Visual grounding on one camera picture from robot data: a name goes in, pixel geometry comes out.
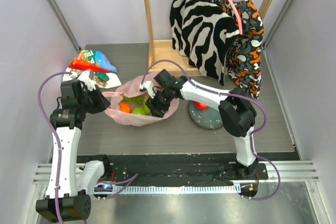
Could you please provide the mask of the green fake apple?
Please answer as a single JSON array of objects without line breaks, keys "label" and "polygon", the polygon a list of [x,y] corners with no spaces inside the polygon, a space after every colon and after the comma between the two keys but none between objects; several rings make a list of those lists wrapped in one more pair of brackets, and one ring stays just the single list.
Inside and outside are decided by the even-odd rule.
[{"label": "green fake apple", "polygon": [[131,113],[137,115],[147,115],[146,110],[143,107],[134,108]]}]

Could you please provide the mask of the green fake pear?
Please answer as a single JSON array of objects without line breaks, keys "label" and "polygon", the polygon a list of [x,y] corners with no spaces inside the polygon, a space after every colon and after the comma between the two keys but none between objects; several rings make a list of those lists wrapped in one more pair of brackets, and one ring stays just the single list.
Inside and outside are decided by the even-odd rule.
[{"label": "green fake pear", "polygon": [[149,107],[146,104],[148,99],[149,99],[149,97],[146,97],[146,98],[143,99],[143,109],[144,109],[146,115],[151,114],[151,110],[149,109]]}]

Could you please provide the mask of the red fake apple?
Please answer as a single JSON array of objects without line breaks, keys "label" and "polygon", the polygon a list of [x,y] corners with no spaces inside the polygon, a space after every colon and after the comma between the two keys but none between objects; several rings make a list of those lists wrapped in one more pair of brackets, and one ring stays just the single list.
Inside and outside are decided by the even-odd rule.
[{"label": "red fake apple", "polygon": [[208,105],[200,103],[200,102],[194,101],[193,103],[194,103],[195,108],[197,110],[200,110],[200,111],[204,111],[204,110],[207,110],[209,108]]}]

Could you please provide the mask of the pink plastic bag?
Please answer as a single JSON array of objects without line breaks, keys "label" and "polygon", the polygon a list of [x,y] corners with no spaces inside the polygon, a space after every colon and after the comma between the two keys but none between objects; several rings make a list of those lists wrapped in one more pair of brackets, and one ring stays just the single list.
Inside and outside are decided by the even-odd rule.
[{"label": "pink plastic bag", "polygon": [[[146,92],[140,91],[140,84],[143,76],[138,76],[122,86],[118,87],[115,92],[103,92],[102,95],[110,100],[110,106],[105,110],[107,116],[112,118],[116,123],[122,125],[132,125],[132,126],[144,126],[151,123],[159,122],[169,118],[168,113],[163,118],[157,118],[149,115],[137,115],[132,113],[123,113],[119,109],[119,103],[122,102],[123,96],[126,97],[136,97],[142,95],[144,98],[148,97]],[[133,104],[129,103],[132,109],[137,107],[143,107],[143,104]]]}]

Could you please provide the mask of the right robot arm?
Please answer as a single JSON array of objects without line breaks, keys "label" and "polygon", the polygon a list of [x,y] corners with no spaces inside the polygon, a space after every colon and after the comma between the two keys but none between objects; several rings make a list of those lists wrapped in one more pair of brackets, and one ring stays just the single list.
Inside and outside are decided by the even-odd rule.
[{"label": "right robot arm", "polygon": [[256,173],[257,157],[251,150],[256,110],[251,99],[237,88],[232,91],[214,89],[200,84],[187,76],[175,78],[165,69],[153,81],[141,80],[140,91],[146,91],[146,105],[153,116],[163,117],[174,99],[199,102],[220,114],[224,129],[234,138],[236,146],[236,172],[242,179],[250,179]]}]

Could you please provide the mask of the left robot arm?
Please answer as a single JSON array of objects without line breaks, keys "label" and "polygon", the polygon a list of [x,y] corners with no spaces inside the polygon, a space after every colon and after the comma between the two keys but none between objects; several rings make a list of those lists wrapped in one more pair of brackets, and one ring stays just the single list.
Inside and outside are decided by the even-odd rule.
[{"label": "left robot arm", "polygon": [[107,156],[96,155],[76,175],[77,149],[86,115],[103,112],[110,102],[87,78],[62,82],[60,90],[61,108],[55,109],[49,119],[54,135],[49,184],[45,198],[36,202],[36,211],[51,223],[87,220],[95,185],[112,174]]}]

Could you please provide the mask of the fake orange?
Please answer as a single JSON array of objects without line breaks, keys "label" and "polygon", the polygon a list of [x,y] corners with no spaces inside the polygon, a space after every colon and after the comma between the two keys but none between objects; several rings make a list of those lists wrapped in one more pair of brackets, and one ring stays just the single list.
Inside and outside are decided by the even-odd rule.
[{"label": "fake orange", "polygon": [[119,103],[119,109],[123,113],[132,113],[132,107],[126,102]]}]

